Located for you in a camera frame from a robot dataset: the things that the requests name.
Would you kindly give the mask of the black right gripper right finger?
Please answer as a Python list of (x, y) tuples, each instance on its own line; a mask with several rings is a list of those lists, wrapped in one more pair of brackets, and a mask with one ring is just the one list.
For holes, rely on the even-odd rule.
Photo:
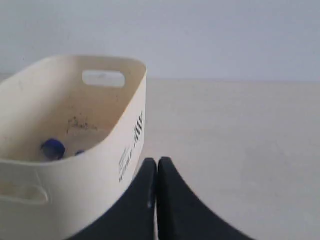
[(158, 162), (157, 225), (160, 240), (251, 239), (194, 194), (170, 157), (162, 157)]

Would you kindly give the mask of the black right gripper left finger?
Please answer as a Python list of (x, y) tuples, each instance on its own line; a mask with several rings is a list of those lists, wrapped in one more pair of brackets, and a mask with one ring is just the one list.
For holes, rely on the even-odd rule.
[(71, 240), (154, 240), (157, 164), (146, 158), (119, 200)]

